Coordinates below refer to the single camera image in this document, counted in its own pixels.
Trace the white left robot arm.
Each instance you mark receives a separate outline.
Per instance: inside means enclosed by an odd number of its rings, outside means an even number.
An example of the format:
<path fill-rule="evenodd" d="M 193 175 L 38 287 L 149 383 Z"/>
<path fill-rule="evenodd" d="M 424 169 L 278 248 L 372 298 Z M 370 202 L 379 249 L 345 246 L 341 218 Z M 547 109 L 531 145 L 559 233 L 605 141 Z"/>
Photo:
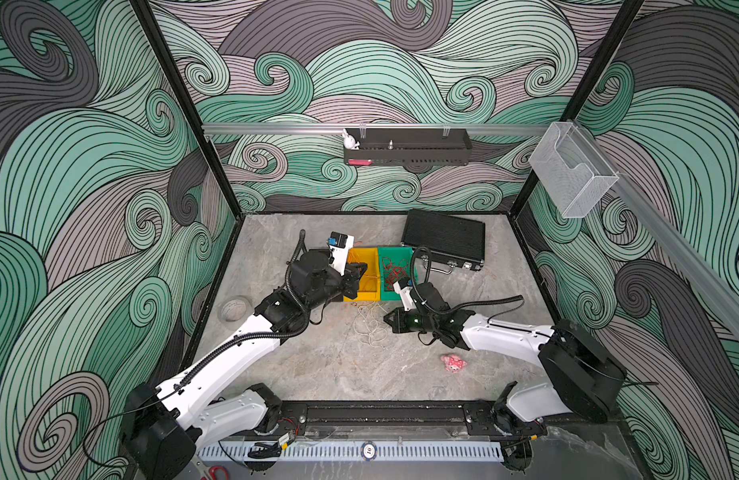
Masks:
<path fill-rule="evenodd" d="M 368 271 L 348 248 L 297 247 L 283 286 L 255 307 L 221 345 L 156 386 L 128 395 L 120 441 L 148 479 L 173 479 L 198 451 L 242 430 L 268 433 L 279 423 L 281 400 L 264 384 L 225 401 L 218 396 L 242 373 L 287 340 L 303 334 L 314 309 L 336 298 L 355 299 Z"/>

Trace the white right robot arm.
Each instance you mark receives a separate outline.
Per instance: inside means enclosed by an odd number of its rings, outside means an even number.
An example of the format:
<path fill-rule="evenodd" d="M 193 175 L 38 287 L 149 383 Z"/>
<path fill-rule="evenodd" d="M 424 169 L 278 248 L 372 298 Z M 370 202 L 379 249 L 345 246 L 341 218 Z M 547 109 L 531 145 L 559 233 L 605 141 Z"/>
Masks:
<path fill-rule="evenodd" d="M 593 423 L 608 422 L 627 380 L 623 363 L 593 334 L 567 322 L 523 325 L 471 310 L 437 320 L 403 307 L 383 322 L 395 334 L 429 333 L 449 348 L 493 352 L 543 369 L 545 381 L 519 391 L 507 388 L 497 402 L 523 423 L 567 413 Z"/>

